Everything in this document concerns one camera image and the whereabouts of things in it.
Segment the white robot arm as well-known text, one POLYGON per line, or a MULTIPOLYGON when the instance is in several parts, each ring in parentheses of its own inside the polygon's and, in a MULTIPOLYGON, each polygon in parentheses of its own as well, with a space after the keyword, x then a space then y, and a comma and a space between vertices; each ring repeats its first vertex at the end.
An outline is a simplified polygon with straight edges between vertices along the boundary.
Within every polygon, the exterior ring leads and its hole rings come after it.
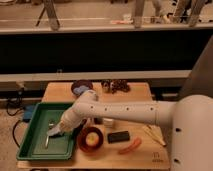
POLYGON ((171 125, 171 171, 213 171, 213 99, 208 96, 109 103, 88 90, 62 114, 59 128, 71 131, 87 117, 171 125))

